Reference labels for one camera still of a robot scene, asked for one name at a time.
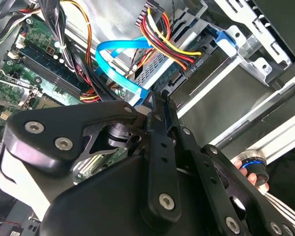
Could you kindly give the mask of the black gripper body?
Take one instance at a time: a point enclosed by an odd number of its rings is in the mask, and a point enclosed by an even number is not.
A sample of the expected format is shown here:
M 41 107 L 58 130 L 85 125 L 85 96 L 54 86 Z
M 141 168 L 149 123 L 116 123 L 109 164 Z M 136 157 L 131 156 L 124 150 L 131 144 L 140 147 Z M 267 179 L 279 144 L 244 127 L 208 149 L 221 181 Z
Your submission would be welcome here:
M 47 210 L 42 236 L 224 236 L 199 182 L 178 171 L 182 214 L 165 231 L 151 228 L 141 214 L 144 160 L 123 160 L 60 194 Z

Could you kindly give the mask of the person's hand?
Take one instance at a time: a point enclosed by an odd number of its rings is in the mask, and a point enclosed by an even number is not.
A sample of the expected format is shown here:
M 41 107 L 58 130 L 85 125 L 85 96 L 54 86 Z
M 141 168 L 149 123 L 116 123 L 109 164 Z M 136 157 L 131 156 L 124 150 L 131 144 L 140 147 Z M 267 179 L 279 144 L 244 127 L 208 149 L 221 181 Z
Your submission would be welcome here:
M 251 163 L 245 163 L 243 164 L 241 160 L 237 159 L 234 162 L 235 167 L 244 175 L 246 178 L 249 180 L 249 182 L 254 185 L 260 192 L 261 194 L 266 194 L 269 191 L 269 184 L 266 182 L 263 185 L 257 186 L 257 175 L 256 173 L 253 173 L 247 168 L 249 168 L 251 165 L 262 165 L 260 161 L 252 161 Z

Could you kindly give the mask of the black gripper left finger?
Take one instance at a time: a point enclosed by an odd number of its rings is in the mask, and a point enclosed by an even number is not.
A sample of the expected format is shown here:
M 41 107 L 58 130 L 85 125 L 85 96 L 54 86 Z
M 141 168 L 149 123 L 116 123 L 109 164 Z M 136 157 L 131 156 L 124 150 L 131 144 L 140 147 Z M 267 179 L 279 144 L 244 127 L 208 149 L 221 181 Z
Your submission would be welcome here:
M 130 156 L 123 160 L 144 160 L 143 218 L 177 222 L 181 206 L 175 151 L 163 105 L 160 93 L 151 93 L 143 103 L 145 115 L 121 100 L 13 115 L 0 149 L 0 189 L 29 205 L 43 222 L 52 202 L 78 185 L 73 169 L 79 161 L 128 148 Z

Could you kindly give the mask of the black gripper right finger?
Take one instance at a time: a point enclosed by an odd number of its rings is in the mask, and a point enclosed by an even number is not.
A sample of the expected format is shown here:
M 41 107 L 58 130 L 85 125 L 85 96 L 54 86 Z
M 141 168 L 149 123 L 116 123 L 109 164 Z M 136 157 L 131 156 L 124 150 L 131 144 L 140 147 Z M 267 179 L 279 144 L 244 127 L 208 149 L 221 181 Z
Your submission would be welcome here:
M 180 125 L 175 103 L 165 90 L 166 127 L 177 140 L 178 163 L 188 166 L 205 199 L 204 219 L 211 236 L 295 236 L 295 227 L 215 146 L 200 148 Z

